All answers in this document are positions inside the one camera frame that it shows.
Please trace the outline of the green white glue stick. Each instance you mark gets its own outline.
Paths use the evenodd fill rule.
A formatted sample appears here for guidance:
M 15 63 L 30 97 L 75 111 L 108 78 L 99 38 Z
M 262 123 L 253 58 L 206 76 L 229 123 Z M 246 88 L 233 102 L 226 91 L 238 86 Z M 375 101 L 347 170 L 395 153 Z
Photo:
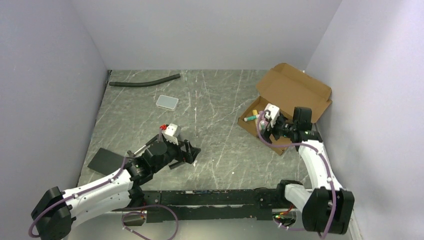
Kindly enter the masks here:
M 259 126 L 260 126 L 260 129 L 261 129 L 261 130 L 266 129 L 266 122 L 265 122 L 264 120 L 261 120 L 261 121 L 259 122 Z
M 260 116 L 259 114 L 252 115 L 252 116 L 244 117 L 243 120 L 245 122 L 254 121 L 254 120 L 257 120 L 259 116 Z

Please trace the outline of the brown cardboard paper box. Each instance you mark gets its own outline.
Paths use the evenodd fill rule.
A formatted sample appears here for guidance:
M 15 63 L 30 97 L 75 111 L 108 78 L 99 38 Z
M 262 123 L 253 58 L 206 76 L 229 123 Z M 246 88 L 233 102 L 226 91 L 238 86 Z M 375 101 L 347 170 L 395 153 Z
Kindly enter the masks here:
M 260 113 L 268 104 L 272 104 L 280 109 L 281 115 L 291 121 L 296 107 L 310 108 L 311 122 L 315 124 L 332 103 L 332 89 L 328 85 L 288 63 L 280 63 L 271 68 L 256 84 L 256 89 L 259 97 L 237 121 L 240 127 L 254 137 L 258 136 L 255 121 L 244 121 L 253 115 L 253 110 Z

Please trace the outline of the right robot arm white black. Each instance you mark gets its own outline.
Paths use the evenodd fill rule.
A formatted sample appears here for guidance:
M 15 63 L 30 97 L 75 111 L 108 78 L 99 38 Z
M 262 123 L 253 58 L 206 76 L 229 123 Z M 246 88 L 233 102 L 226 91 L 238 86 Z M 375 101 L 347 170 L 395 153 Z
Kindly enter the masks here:
M 258 137 L 264 144 L 276 148 L 272 140 L 288 138 L 283 148 L 295 147 L 306 166 L 312 191 L 298 181 L 281 180 L 275 200 L 282 207 L 293 204 L 300 212 L 303 228 L 316 232 L 321 239 L 327 234 L 344 235 L 354 208 L 355 197 L 337 180 L 319 132 L 312 129 L 312 110 L 295 107 L 292 120 L 288 120 L 280 108 L 269 103 L 261 114 L 264 126 L 257 125 Z

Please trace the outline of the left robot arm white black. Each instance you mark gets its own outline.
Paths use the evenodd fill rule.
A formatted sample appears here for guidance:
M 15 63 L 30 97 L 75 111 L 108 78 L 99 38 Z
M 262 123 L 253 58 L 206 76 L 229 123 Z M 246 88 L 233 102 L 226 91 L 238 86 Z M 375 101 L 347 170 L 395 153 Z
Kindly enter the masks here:
M 31 238 L 61 240 L 87 220 L 108 211 L 139 209 L 144 203 L 141 186 L 153 179 L 154 174 L 176 161 L 193 164 L 201 148 L 189 140 L 148 141 L 135 153 L 123 157 L 114 172 L 88 184 L 60 190 L 48 189 L 32 210 L 28 229 Z

